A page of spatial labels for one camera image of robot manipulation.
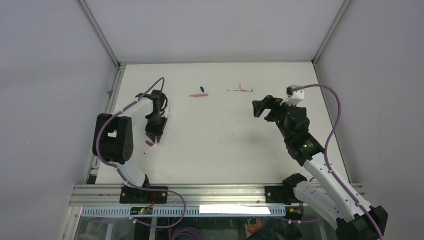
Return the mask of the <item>white pen red tip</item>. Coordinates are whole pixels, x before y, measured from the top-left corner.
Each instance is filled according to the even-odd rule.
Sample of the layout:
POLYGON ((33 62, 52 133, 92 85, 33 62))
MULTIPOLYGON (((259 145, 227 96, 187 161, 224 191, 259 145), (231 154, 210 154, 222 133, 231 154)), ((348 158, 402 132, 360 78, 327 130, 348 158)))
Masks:
POLYGON ((153 144, 152 146, 150 146, 147 150, 145 150, 143 152, 144 155, 146 155, 150 150, 152 150, 154 147, 156 146, 156 144, 153 144))

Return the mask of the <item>magenta pen cap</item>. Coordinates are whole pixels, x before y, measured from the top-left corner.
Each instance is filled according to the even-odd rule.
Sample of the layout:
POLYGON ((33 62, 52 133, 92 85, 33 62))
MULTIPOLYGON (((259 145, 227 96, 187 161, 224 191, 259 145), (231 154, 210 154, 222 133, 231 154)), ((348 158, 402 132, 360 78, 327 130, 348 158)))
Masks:
POLYGON ((152 146, 154 145, 154 143, 152 143, 152 142, 150 142, 150 141, 148 141, 148 140, 146 140, 146 141, 145 141, 145 143, 146 143, 147 145, 149 145, 150 147, 152 147, 152 146))

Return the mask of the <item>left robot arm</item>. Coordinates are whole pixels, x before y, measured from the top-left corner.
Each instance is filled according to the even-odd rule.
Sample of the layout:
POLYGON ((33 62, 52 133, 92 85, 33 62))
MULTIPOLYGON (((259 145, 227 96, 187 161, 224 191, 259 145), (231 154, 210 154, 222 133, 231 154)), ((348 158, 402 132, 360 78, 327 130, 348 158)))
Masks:
POLYGON ((154 90, 151 94, 136 95, 134 102, 114 114, 101 113, 96 118, 92 152, 118 172, 123 179, 123 194, 138 203, 147 202, 154 193, 133 155, 133 128, 146 120, 145 135, 150 143, 158 144, 168 121, 167 110, 168 98, 162 91, 154 90))

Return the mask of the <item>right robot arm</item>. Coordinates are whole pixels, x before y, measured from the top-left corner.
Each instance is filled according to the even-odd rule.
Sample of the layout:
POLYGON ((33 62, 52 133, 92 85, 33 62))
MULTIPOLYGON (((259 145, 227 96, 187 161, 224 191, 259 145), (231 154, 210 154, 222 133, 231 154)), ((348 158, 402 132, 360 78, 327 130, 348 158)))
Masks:
POLYGON ((269 110, 264 119, 278 127, 289 155, 324 189, 315 190, 306 177, 294 173, 283 180, 279 201, 307 204, 333 227, 339 240, 383 239, 387 211, 381 205, 374 207, 338 176, 326 159, 325 149, 309 132, 306 108, 289 105, 288 100, 272 95, 252 101, 252 107, 255 118, 269 110))

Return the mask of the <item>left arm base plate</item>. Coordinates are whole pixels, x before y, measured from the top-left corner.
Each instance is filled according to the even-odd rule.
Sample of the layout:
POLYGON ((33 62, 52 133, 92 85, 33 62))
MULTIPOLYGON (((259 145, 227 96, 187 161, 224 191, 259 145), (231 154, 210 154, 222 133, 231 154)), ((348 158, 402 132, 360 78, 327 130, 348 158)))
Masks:
POLYGON ((168 187, 150 186, 150 190, 140 190, 123 185, 119 197, 120 204, 166 204, 168 201, 168 187))

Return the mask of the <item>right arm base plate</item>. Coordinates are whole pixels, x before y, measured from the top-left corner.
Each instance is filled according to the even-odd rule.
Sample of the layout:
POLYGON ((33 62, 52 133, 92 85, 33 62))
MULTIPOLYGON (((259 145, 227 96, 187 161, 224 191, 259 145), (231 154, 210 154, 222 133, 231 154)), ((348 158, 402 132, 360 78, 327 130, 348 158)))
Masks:
POLYGON ((300 204, 301 201, 295 197, 294 188, 284 185, 267 185, 264 187, 265 201, 268 204, 300 204))

